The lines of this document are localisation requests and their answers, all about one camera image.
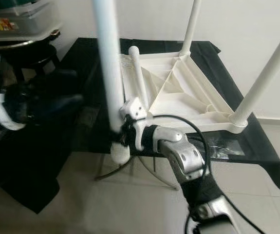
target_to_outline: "black cloth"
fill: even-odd
[[[44,104],[49,103],[44,107],[50,109],[45,111],[42,107],[47,118],[37,119],[37,125],[27,124],[19,131],[7,131],[1,138],[0,187],[22,205],[39,213],[59,191],[56,177],[72,151],[81,101],[77,104],[63,99],[69,95],[77,97],[74,94],[80,93],[74,71],[54,71],[32,79],[31,84],[38,97],[44,98]],[[49,102],[50,97],[55,98],[55,105]]]
[[[182,43],[177,41],[137,39],[121,39],[120,45],[122,54],[128,54],[128,48],[132,45],[137,46],[141,54],[177,52],[182,48]],[[191,57],[198,67],[228,105],[236,110],[243,96],[220,60],[218,56],[220,50],[209,41],[193,41],[190,50]],[[109,120],[97,51],[97,39],[78,38],[61,62],[61,67],[76,70],[83,83],[86,81],[84,94],[88,111],[77,126],[74,150],[109,153],[111,144]],[[248,126],[240,134],[215,131],[206,132],[205,136],[209,139],[210,145],[214,146],[211,149],[215,149],[216,154],[226,155],[214,157],[212,160],[259,164],[280,188],[280,159],[253,114],[248,119]],[[148,155],[135,149],[131,149],[131,153]]]

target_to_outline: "black fabric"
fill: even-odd
[[[35,69],[43,67],[56,55],[56,49],[51,44],[35,43],[28,47],[0,51],[9,64],[16,68]]]
[[[0,187],[35,213],[59,190],[56,177],[71,152],[72,119],[8,131],[0,141]]]
[[[141,54],[177,52],[182,48],[182,43],[176,41],[121,39],[120,43],[123,54],[128,54],[128,48],[132,45],[138,46]],[[243,96],[220,60],[218,56],[220,50],[209,41],[193,41],[190,50],[195,63],[229,106],[235,110]],[[84,124],[80,126],[84,130],[78,131],[79,134],[76,134],[75,138],[82,144],[76,145],[74,150],[109,153],[111,145],[108,137],[109,120],[97,40],[78,38],[61,62],[61,67],[76,70],[81,80],[87,78],[83,90],[86,107],[98,110],[98,116],[96,120],[93,120],[92,127],[85,128]],[[229,153],[228,158],[213,158],[212,160],[259,164],[280,188],[280,159],[253,114],[249,117],[248,126],[241,134],[216,131],[206,132],[205,137],[219,141],[236,141],[243,151],[242,155]],[[151,155],[146,151],[138,152],[134,148],[131,152],[133,155]]]
[[[75,119],[82,96],[77,95],[77,76],[69,71],[54,72],[45,80],[31,81],[32,84],[40,97],[54,94],[63,98],[44,102],[42,107],[45,108],[34,106],[33,115],[40,125],[28,124],[19,131],[7,131],[2,137],[0,187],[22,205],[39,213],[59,191],[56,177],[72,151]]]

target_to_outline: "black stool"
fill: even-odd
[[[37,75],[44,75],[43,67],[50,61],[53,62],[57,68],[59,60],[56,56],[56,49],[54,46],[47,44],[39,47],[39,50],[26,50],[22,53],[15,53],[11,56],[6,56],[7,62],[13,66],[14,74],[17,81],[24,81],[22,68],[33,69]]]
[[[60,35],[54,30],[40,41],[0,41],[0,55],[12,65],[17,82],[25,81],[22,68],[33,69],[37,75],[44,75],[43,67],[50,61],[57,68],[59,60],[56,49],[49,43]]]

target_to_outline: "metal rod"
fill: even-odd
[[[153,169],[156,172],[156,157],[153,157]]]
[[[180,55],[189,55],[202,0],[194,0]]]
[[[97,169],[97,173],[95,177],[98,177],[102,174],[104,159],[105,159],[105,154],[102,154],[100,157],[99,168]]]
[[[109,172],[105,175],[97,174],[97,176],[94,178],[94,180],[99,181],[99,180],[106,179],[108,177],[111,177],[111,176],[115,175],[116,173],[120,172],[125,167],[127,167],[132,162],[133,159],[134,159],[134,157],[131,157],[125,164],[120,165],[117,169],[115,169],[115,170],[113,170],[113,171],[111,171],[111,172]]]
[[[123,124],[119,110],[124,104],[124,94],[114,0],[93,0],[93,9],[110,127],[118,133]]]
[[[266,66],[261,71],[256,82],[253,84],[245,98],[240,103],[239,107],[233,115],[229,117],[230,121],[238,126],[245,126],[247,119],[253,111],[253,108],[259,101],[262,94],[270,85],[270,82],[275,78],[275,75],[280,70],[280,43],[273,53]]]
[[[157,178],[158,180],[160,180],[161,182],[163,182],[164,184],[168,185],[171,189],[179,191],[180,188],[174,184],[172,184],[169,181],[166,181],[164,178],[162,178],[161,176],[159,176],[157,173],[155,173],[154,171],[152,171],[143,161],[143,159],[138,156],[138,159],[140,160],[140,162],[143,164],[143,166],[146,168],[146,170],[148,170],[149,173],[151,173],[155,178]]]

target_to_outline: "clear plastic container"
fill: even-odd
[[[54,27],[59,22],[56,6],[50,0],[16,7],[16,12],[13,9],[1,11],[0,41],[29,40],[37,38],[37,35],[50,34],[48,32],[50,30],[58,29]]]
[[[0,10],[24,5],[35,0],[0,0]]]
[[[32,16],[36,11],[39,10],[43,5],[48,4],[51,0],[38,0],[33,3],[26,3],[20,6],[6,8],[0,10],[1,17],[13,17],[13,16]]]

